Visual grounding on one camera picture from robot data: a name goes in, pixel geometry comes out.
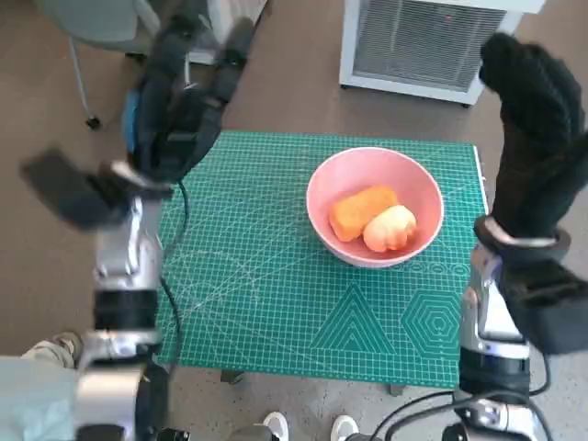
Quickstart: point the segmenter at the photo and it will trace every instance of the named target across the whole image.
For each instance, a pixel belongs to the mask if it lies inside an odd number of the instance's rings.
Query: vent grille
[[[467,92],[504,11],[362,0],[354,75]]]

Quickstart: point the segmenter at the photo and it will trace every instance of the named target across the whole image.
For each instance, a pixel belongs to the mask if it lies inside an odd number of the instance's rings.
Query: floor
[[[502,148],[499,102],[484,93],[470,110],[376,91],[341,90],[337,84],[341,0],[274,1],[256,37],[252,60],[226,115],[228,129],[336,132],[415,139],[468,141],[481,151],[487,192]],[[588,85],[584,0],[549,0],[526,17],[525,40],[545,44]],[[22,353],[62,328],[91,324],[92,241],[55,220],[18,177],[26,157],[58,143],[88,167],[122,154],[119,114],[139,68],[119,54],[81,50],[89,99],[105,127],[90,132],[74,83],[63,35],[25,0],[0,1],[0,350]],[[588,195],[582,194],[564,224],[574,235],[568,265],[587,277]],[[554,360],[555,386],[537,401],[556,439],[588,439],[585,407],[588,356]],[[540,363],[535,363],[540,381]],[[384,414],[424,390],[389,396],[381,385],[251,375],[236,387],[215,371],[180,368],[172,392],[172,421],[198,439],[222,440],[231,430],[279,409],[292,439],[328,439],[334,417],[349,413],[366,432]],[[406,439],[438,440],[453,417],[407,428]]]

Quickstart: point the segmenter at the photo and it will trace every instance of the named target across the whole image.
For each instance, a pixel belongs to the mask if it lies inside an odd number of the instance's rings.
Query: chair wheel
[[[147,55],[144,53],[125,52],[125,57],[134,60],[139,65],[144,64],[147,60]]]
[[[102,127],[102,122],[98,117],[92,117],[85,121],[85,125],[88,126],[91,130],[99,130]]]

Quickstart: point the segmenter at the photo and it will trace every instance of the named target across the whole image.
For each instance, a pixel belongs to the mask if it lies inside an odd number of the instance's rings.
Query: pink bowl
[[[328,213],[334,202],[374,185],[391,187],[416,217],[418,233],[402,250],[375,253],[361,237],[339,241],[331,228]],[[429,172],[414,159],[380,147],[349,149],[325,160],[309,182],[306,210],[312,227],[334,255],[365,268],[394,266],[421,253],[443,223],[443,198]]]

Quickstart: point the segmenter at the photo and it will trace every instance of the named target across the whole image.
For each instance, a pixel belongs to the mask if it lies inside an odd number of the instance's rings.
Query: wire
[[[551,364],[549,363],[549,358],[548,356],[546,356],[545,354],[541,354],[541,356],[543,357],[543,368],[545,370],[545,382],[543,383],[543,385],[540,388],[537,388],[535,390],[531,390],[531,392],[529,393],[529,396],[531,397],[536,397],[537,395],[541,395],[542,393],[545,393],[549,390],[549,388],[551,388]]]
[[[396,432],[402,429],[405,425],[414,423],[415,421],[428,418],[429,416],[437,415],[438,413],[455,411],[456,409],[469,406],[470,404],[473,404],[476,401],[485,400],[491,397],[495,397],[496,395],[509,395],[511,397],[517,398],[518,400],[524,401],[525,404],[535,413],[537,419],[541,422],[547,441],[553,441],[553,435],[551,434],[551,429],[549,429],[547,418],[545,417],[543,412],[541,412],[541,409],[539,409],[534,402],[529,400],[528,396],[526,396],[523,393],[515,392],[513,390],[492,390],[489,392],[479,393],[477,395],[473,395],[467,398],[466,400],[454,401],[450,404],[444,404],[442,406],[434,407],[433,409],[427,409],[425,411],[420,411],[417,413],[413,413],[412,415],[405,416],[404,418],[400,419],[399,421],[397,421],[389,427],[388,431],[386,432],[386,437],[384,439],[385,441],[391,441],[392,437]]]
[[[178,227],[177,232],[175,233],[174,239],[172,239],[172,242],[170,242],[167,248],[164,249],[164,260],[169,258],[175,252],[179,244],[181,244],[184,240],[184,236],[186,235],[187,231],[187,224],[190,219],[190,205],[186,187],[184,187],[184,183],[182,181],[178,182],[177,184],[180,188],[180,191],[182,192],[182,199],[184,200],[184,218]],[[171,378],[175,374],[177,364],[179,363],[180,357],[182,355],[182,342],[184,341],[184,333],[182,332],[180,310],[177,306],[177,302],[175,301],[174,293],[172,292],[171,288],[169,288],[169,285],[163,276],[159,277],[159,282],[161,283],[165,295],[169,300],[169,304],[172,307],[172,313],[174,314],[175,321],[175,350],[172,361],[169,363],[169,377]]]
[[[164,277],[159,277],[159,282],[162,284],[162,288],[165,291],[165,295],[169,300],[169,304],[172,307],[172,312],[174,314],[175,320],[175,350],[174,350],[174,357],[172,361],[169,363],[169,377],[173,377],[175,374],[175,369],[177,368],[177,364],[180,361],[180,356],[182,355],[182,340],[183,333],[182,333],[182,322],[180,320],[180,310],[177,307],[177,302],[175,301],[174,294],[172,290],[169,288],[169,285],[165,281]]]
[[[419,397],[419,398],[416,398],[412,401],[407,402],[406,404],[404,404],[403,406],[399,407],[394,412],[389,414],[386,418],[384,418],[384,421],[382,421],[379,424],[379,426],[376,427],[376,430],[374,430],[374,433],[371,434],[371,437],[369,438],[368,441],[374,441],[376,439],[376,436],[378,436],[379,432],[382,430],[382,427],[384,427],[384,425],[386,425],[392,418],[394,418],[398,413],[402,412],[404,409],[407,409],[411,406],[414,406],[415,404],[418,404],[419,402],[429,401],[429,400],[432,400],[433,398],[446,397],[446,396],[451,396],[451,395],[453,395],[453,392],[451,390],[446,390],[444,392],[429,393],[428,395],[424,395],[423,397]]]
[[[180,187],[180,191],[182,192],[182,199],[184,200],[184,218],[182,219],[182,223],[177,228],[177,232],[175,232],[174,239],[167,245],[167,248],[164,250],[164,260],[171,257],[175,250],[182,243],[184,240],[184,236],[186,235],[187,224],[190,220],[190,203],[187,196],[186,187],[184,187],[184,183],[182,181],[177,183],[177,186]]]

